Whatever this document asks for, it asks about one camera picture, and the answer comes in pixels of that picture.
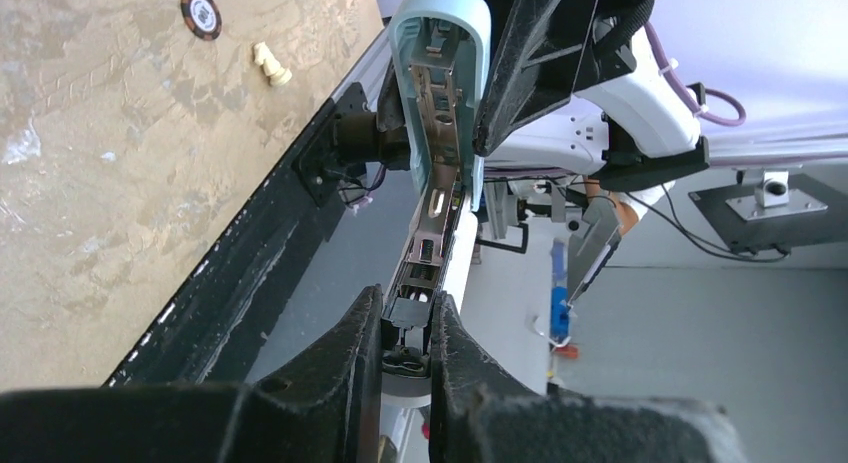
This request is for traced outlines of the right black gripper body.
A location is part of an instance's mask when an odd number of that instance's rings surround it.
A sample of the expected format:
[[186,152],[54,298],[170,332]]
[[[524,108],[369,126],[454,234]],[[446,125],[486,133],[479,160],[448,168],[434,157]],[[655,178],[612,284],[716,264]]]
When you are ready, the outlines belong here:
[[[404,64],[425,54],[433,31],[445,31],[448,54],[437,56],[471,93],[485,93],[492,60],[513,0],[404,0]],[[656,0],[599,0],[575,92],[633,72],[633,36]]]

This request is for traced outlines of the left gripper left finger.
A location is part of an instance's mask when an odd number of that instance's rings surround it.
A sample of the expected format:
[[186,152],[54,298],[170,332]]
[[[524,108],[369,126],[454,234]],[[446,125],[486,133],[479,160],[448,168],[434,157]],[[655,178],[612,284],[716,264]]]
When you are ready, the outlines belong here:
[[255,383],[27,390],[1,397],[5,462],[373,462],[382,294]]

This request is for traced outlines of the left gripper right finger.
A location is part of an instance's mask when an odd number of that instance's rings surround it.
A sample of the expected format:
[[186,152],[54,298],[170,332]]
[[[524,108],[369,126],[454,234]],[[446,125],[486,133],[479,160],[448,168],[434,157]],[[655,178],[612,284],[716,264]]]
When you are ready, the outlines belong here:
[[692,399],[538,394],[465,330],[453,298],[433,299],[433,462],[745,462],[720,406]]

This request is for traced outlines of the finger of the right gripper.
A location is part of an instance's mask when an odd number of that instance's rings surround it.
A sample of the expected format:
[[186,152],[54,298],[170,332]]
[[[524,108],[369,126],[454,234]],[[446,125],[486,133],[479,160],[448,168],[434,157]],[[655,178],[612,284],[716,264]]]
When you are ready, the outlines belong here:
[[474,127],[489,156],[514,131],[569,102],[599,0],[513,0]]

